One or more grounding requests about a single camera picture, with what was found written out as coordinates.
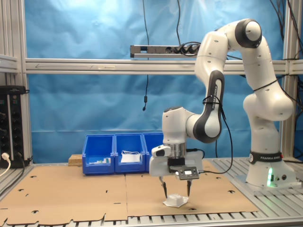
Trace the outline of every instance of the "blue plastic bin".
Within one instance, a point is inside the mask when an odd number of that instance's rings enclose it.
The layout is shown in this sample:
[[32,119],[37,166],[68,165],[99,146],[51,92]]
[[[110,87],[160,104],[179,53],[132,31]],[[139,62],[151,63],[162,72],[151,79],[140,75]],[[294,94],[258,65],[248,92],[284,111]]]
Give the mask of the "blue plastic bin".
[[[122,150],[138,151],[142,158],[140,162],[121,163]],[[115,135],[115,172],[134,173],[145,171],[145,149],[142,134]]]
[[[112,174],[115,171],[114,135],[87,135],[82,153],[84,174]],[[104,158],[110,163],[90,164]]]
[[146,152],[146,171],[150,170],[150,158],[152,157],[152,149],[163,144],[163,133],[143,133],[143,141]]

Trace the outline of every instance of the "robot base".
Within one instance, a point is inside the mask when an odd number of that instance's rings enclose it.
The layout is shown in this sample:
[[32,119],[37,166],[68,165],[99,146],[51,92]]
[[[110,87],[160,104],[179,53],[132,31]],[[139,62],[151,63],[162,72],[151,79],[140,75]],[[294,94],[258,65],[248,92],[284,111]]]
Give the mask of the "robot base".
[[236,176],[234,180],[251,194],[288,188],[301,188],[295,171],[284,161],[256,162],[250,164],[247,175]]
[[293,182],[288,185],[281,185],[279,187],[268,187],[268,186],[257,187],[257,186],[247,183],[246,178],[247,178],[247,175],[238,175],[238,176],[235,176],[235,178],[231,181],[231,183],[236,188],[238,188],[240,191],[242,191],[244,189],[245,191],[249,192],[251,195],[254,195],[254,196],[258,196],[262,192],[288,189],[288,188],[292,188],[292,189],[302,188],[301,182]]

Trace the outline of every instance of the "metal table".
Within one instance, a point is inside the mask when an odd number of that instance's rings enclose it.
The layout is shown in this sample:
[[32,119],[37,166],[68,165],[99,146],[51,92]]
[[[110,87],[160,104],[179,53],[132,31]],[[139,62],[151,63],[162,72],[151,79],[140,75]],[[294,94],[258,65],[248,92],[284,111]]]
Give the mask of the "metal table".
[[[230,158],[208,159],[219,171],[227,169],[230,165]],[[29,166],[25,170],[26,176],[35,166],[66,165],[43,164]],[[297,172],[303,172],[303,165],[289,163]],[[233,167],[225,174],[231,181],[237,175],[247,174],[249,168],[248,158],[234,158]],[[11,169],[0,178],[0,192],[12,182],[22,169]],[[239,213],[215,213],[196,215],[166,215],[166,216],[143,216],[128,217],[128,220],[121,221],[85,221],[73,222],[58,227],[98,227],[98,226],[303,226],[303,189],[276,190],[258,196],[251,195],[240,185],[239,190],[258,208],[258,212]],[[34,225],[16,225],[14,227],[44,227],[39,223]]]

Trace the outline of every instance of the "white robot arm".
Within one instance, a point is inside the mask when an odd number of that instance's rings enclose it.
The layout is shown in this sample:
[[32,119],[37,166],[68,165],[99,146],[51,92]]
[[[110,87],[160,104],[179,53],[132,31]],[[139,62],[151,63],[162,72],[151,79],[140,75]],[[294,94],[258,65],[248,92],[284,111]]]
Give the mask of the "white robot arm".
[[268,171],[275,167],[279,172],[275,179],[287,174],[284,185],[295,181],[294,171],[283,161],[278,149],[278,132],[273,121],[286,120],[293,113],[293,103],[278,84],[266,39],[260,25],[253,19],[244,19],[227,24],[209,32],[204,37],[195,64],[196,76],[205,84],[206,95],[201,114],[192,113],[183,107],[171,107],[164,111],[162,130],[163,145],[152,150],[150,175],[173,175],[188,180],[199,178],[202,170],[202,153],[186,152],[187,137],[203,143],[218,139],[222,130],[221,114],[224,93],[223,68],[228,51],[240,51],[249,86],[254,94],[244,100],[244,109],[251,126],[251,161],[247,181],[252,185],[268,185]]

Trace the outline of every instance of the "black control panel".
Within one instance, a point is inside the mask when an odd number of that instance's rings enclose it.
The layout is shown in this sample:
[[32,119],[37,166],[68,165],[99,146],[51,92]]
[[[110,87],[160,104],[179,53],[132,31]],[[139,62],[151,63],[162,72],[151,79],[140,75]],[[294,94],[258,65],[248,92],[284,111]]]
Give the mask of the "black control panel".
[[13,154],[20,153],[24,157],[21,95],[9,95]]
[[[0,95],[0,153],[8,153],[11,158],[10,152],[10,130],[9,130],[9,102],[8,95]],[[1,158],[0,167],[7,168],[7,161]]]
[[[19,153],[24,159],[21,112],[22,93],[17,86],[0,86],[0,153],[9,154],[11,168],[23,167],[22,161],[17,157],[17,153]],[[24,160],[25,166],[29,162],[29,160]],[[7,161],[1,158],[0,167],[7,168]]]

